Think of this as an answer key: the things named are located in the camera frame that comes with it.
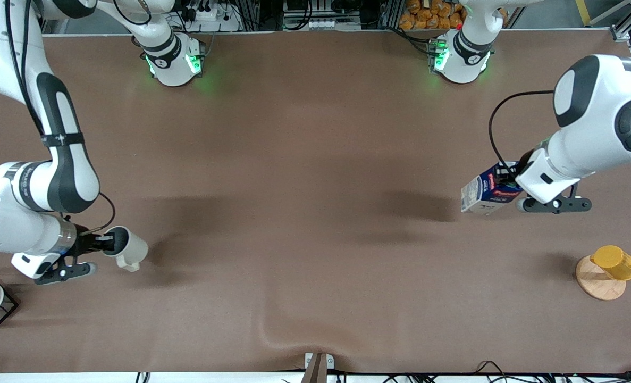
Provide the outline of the round wooden cup stand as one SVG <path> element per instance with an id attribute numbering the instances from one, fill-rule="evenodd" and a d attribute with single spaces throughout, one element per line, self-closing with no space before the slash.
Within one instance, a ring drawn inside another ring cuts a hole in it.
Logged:
<path id="1" fill-rule="evenodd" d="M 590 297 L 600 301 L 612 301 L 624 294 L 628 280 L 616 280 L 592 262 L 590 255 L 580 259 L 574 277 L 580 288 Z"/>

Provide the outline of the white power strip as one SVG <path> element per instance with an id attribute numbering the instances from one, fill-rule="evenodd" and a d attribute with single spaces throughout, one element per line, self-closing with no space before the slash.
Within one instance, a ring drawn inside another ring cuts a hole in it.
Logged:
<path id="1" fill-rule="evenodd" d="M 227 0 L 190 0 L 181 16 L 188 32 L 245 30 L 238 8 Z"/>

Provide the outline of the bag of orange buns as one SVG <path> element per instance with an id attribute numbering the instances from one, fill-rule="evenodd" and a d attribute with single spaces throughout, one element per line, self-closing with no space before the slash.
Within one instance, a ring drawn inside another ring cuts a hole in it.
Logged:
<path id="1" fill-rule="evenodd" d="M 467 9 L 457 0 L 405 0 L 399 28 L 459 29 L 467 15 Z"/>

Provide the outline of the white mug with handle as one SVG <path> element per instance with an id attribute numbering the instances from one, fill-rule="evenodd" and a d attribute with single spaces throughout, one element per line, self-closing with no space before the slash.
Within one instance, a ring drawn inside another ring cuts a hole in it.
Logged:
<path id="1" fill-rule="evenodd" d="M 124 226 L 115 226 L 103 234 L 107 239 L 106 249 L 102 252 L 116 261 L 116 265 L 129 272 L 140 270 L 148 254 L 148 244 Z"/>

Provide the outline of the metal table bracket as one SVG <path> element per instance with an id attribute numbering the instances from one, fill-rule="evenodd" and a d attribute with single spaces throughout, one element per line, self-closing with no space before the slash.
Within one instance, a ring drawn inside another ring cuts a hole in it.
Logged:
<path id="1" fill-rule="evenodd" d="M 305 373 L 301 383 L 327 383 L 328 372 L 334 368 L 334 356 L 331 354 L 306 353 Z"/>

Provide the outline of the yellow plastic cup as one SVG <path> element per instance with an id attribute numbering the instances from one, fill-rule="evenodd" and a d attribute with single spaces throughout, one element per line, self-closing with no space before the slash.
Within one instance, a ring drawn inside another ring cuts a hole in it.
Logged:
<path id="1" fill-rule="evenodd" d="M 616 281 L 631 280 L 631 255 L 615 245 L 605 245 L 590 255 L 590 261 Z"/>

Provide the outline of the blue milk carton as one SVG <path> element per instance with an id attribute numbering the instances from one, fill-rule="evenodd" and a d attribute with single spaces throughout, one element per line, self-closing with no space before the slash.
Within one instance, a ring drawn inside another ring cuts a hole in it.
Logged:
<path id="1" fill-rule="evenodd" d="M 504 179 L 498 179 L 498 163 L 462 187 L 460 191 L 460 211 L 462 213 L 490 215 L 503 206 L 512 203 L 523 192 L 522 189 L 502 187 L 501 181 Z"/>

